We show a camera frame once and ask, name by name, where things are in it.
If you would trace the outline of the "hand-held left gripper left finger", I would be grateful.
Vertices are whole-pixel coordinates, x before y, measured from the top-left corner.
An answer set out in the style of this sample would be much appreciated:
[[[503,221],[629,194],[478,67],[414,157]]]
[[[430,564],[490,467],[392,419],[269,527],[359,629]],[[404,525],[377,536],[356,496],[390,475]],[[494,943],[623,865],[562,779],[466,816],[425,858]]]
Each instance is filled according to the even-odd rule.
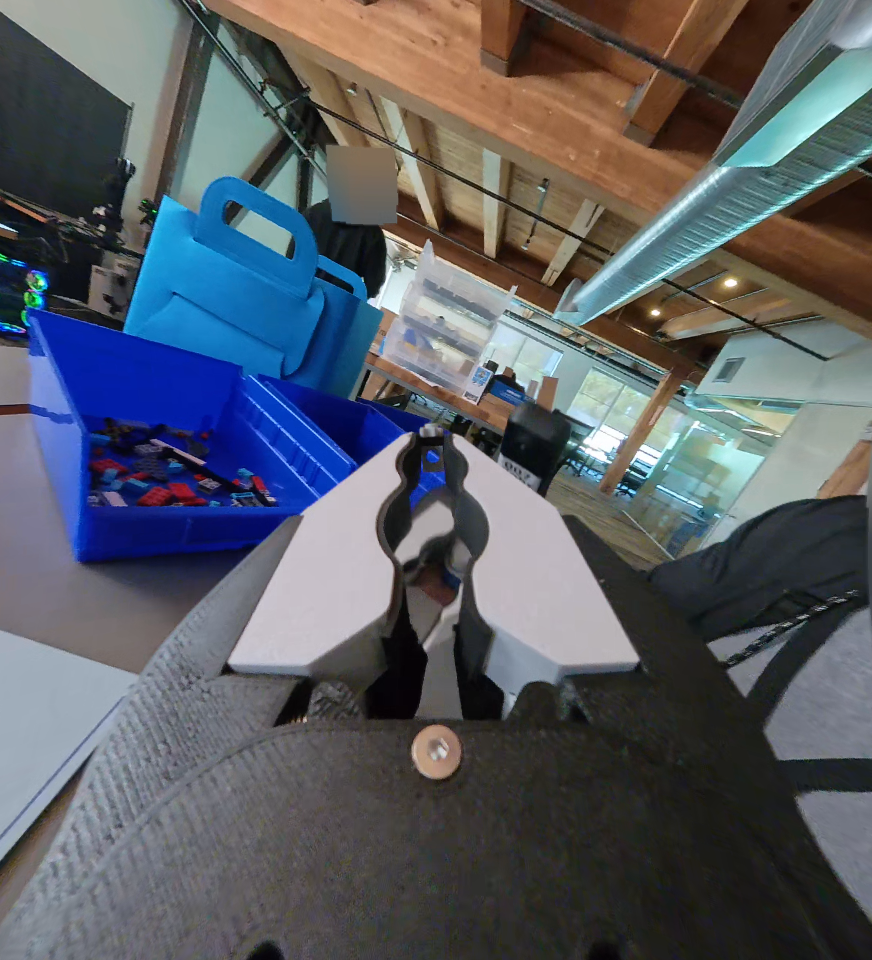
[[[415,714],[421,645],[396,550],[413,525],[421,437],[405,434],[298,518],[230,652],[236,673],[338,681],[372,714]]]

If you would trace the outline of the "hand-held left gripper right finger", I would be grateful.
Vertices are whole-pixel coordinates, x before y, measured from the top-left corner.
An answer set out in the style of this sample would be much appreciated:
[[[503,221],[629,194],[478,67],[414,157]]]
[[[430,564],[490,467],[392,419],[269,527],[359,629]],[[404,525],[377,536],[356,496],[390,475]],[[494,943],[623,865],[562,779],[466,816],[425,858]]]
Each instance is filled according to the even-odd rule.
[[[505,716],[534,683],[630,673],[640,657],[559,511],[470,443],[443,442],[468,559],[453,666],[463,716]]]

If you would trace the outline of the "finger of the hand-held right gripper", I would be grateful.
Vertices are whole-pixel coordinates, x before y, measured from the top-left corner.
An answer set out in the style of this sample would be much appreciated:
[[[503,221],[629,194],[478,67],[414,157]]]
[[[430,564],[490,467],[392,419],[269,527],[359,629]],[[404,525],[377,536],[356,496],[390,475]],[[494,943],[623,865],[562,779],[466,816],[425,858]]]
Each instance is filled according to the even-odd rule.
[[[444,570],[452,544],[451,515],[417,515],[409,533],[396,548],[397,565],[402,572],[419,567]]]

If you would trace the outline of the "grey desk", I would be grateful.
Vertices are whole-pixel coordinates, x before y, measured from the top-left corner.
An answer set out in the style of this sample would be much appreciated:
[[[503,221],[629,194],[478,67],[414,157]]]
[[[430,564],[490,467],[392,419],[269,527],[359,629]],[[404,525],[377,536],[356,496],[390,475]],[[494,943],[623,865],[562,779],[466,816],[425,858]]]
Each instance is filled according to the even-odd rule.
[[[70,894],[188,770],[276,719],[288,680],[223,677],[228,651],[301,518],[250,551],[74,559],[28,414],[0,415],[0,630],[143,674],[91,760],[0,856],[0,946],[11,958],[61,919]]]

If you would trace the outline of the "person's right hand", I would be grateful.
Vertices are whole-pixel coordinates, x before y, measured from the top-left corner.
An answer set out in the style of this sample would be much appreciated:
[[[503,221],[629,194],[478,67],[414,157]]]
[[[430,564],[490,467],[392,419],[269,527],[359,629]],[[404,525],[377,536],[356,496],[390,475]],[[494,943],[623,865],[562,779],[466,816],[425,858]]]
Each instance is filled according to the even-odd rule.
[[[443,565],[436,563],[417,570],[414,587],[442,607],[452,604],[458,594],[459,578]]]

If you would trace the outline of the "wooden table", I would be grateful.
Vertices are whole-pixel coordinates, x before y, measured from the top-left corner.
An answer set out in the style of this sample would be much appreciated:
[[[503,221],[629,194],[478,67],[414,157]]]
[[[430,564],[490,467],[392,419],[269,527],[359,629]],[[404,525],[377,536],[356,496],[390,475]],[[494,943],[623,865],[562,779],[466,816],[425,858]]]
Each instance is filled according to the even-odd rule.
[[[414,394],[442,405],[452,414],[461,416],[474,425],[488,429],[498,435],[505,432],[510,417],[517,409],[517,405],[493,395],[484,396],[479,403],[466,400],[462,396],[454,394],[451,390],[431,383],[374,353],[368,353],[364,358],[363,372],[371,376],[378,375],[385,381],[394,382]]]

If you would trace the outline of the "blue plastic bin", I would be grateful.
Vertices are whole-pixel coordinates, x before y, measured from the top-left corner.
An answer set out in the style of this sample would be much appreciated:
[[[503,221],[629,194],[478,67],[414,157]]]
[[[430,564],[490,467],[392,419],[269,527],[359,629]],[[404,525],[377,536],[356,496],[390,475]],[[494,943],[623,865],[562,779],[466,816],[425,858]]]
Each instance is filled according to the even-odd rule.
[[[89,322],[32,311],[30,408],[71,552],[98,563],[249,548],[355,470],[355,462],[297,406],[239,368]],[[226,481],[262,479],[274,506],[138,507],[90,502],[90,455],[106,420],[202,433],[206,466]]]
[[[265,416],[262,430],[316,497],[326,494],[424,417],[371,400],[350,400],[268,376],[246,379]]]

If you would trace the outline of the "clear plastic drawer unit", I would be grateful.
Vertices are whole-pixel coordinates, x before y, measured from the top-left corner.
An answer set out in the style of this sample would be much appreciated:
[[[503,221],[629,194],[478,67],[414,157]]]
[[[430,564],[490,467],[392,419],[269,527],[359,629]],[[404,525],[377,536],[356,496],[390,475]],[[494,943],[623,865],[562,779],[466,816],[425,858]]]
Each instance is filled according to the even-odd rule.
[[[516,292],[516,285],[500,289],[439,258],[426,241],[380,357],[462,397]]]

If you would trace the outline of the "pile of loose toy bricks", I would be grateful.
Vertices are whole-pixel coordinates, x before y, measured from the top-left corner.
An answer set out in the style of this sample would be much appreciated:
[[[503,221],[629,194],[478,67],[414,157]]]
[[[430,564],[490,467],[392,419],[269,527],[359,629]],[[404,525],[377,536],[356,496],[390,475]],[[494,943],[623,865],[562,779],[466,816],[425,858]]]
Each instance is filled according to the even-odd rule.
[[[105,417],[88,434],[87,504],[92,508],[275,508],[266,481],[214,456],[215,431]]]

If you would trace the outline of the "blue felt bag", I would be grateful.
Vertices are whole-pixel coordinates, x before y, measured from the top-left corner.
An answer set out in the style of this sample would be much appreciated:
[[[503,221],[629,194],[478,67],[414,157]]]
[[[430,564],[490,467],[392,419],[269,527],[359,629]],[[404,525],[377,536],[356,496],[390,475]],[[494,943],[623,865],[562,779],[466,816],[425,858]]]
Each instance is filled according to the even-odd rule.
[[[281,378],[348,398],[381,320],[358,274],[320,255],[308,298],[290,313]]]
[[[229,225],[231,203],[286,231],[294,255]],[[318,261],[304,217],[241,179],[214,180],[198,211],[165,196],[125,332],[226,361],[250,376],[327,382],[337,330],[330,297],[315,276]]]

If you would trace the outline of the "building instruction booklet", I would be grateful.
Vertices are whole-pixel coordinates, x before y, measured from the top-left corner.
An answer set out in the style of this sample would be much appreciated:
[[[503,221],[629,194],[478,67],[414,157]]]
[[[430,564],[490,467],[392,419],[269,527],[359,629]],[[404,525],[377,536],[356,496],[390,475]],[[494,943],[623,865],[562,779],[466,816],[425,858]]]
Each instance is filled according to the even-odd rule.
[[[0,630],[0,862],[90,757],[135,678]]]

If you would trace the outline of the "person's grey sweatshirt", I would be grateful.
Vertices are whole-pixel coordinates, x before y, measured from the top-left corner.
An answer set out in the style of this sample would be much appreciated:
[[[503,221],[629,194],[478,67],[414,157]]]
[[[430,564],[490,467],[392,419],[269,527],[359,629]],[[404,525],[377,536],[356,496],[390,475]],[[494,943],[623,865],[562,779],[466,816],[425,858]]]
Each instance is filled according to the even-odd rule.
[[[872,624],[836,597],[708,642],[757,717],[802,817],[872,920]]]

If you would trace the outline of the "dark fabric panel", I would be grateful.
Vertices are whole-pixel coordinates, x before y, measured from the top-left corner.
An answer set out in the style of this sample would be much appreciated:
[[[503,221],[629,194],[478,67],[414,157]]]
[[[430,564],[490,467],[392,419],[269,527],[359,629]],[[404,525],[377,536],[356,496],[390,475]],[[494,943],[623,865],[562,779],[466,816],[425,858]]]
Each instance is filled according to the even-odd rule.
[[[128,104],[0,12],[0,190],[89,215],[129,123]]]

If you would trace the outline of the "wooden support post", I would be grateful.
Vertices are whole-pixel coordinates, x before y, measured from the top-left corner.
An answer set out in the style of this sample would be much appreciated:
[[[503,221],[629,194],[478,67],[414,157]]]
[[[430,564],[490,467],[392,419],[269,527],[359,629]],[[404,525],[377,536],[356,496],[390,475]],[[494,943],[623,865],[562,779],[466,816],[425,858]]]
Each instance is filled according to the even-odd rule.
[[[602,494],[607,496],[614,494],[634,462],[636,454],[644,445],[645,440],[649,438],[669,403],[682,387],[688,373],[688,366],[674,366],[660,379],[657,389],[652,393],[633,429],[616,451],[600,481],[599,491]]]

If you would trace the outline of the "silver spiral air duct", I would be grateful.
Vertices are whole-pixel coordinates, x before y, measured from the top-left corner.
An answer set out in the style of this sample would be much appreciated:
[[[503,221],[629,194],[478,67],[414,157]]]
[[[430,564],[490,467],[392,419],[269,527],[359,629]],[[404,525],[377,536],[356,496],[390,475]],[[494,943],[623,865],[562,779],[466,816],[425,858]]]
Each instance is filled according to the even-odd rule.
[[[812,2],[767,59],[712,159],[557,308],[578,325],[872,158],[872,1]]]

